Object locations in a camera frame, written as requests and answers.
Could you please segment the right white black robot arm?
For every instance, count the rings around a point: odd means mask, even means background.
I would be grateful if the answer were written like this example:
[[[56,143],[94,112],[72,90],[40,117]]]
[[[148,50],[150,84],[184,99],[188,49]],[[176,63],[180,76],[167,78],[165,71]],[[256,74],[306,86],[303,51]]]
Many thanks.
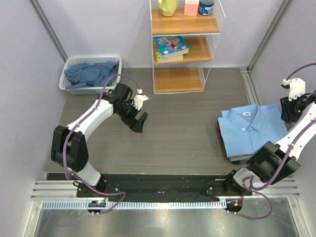
[[[229,195],[260,191],[297,171],[300,153],[315,136],[316,95],[304,94],[297,99],[280,99],[281,119],[293,123],[287,135],[276,143],[267,142],[248,160],[247,167],[233,170],[223,182]]]

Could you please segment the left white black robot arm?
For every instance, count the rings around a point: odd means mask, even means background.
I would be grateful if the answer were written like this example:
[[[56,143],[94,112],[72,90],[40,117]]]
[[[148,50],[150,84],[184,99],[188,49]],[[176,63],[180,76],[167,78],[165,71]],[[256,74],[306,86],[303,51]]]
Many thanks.
[[[54,129],[51,160],[64,167],[66,177],[77,176],[94,197],[100,197],[106,189],[106,181],[88,161],[87,141],[97,127],[114,114],[131,131],[142,133],[148,114],[144,112],[139,118],[136,116],[148,100],[141,89],[133,96],[131,88],[122,83],[113,90],[103,92],[81,117],[67,126],[59,125]]]

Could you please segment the light blue long sleeve shirt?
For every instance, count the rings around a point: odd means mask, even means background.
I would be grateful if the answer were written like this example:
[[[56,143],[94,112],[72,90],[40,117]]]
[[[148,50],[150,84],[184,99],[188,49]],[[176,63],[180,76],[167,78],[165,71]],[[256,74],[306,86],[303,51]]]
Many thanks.
[[[229,158],[252,155],[268,141],[275,143],[287,134],[275,104],[252,104],[221,113],[218,125]]]

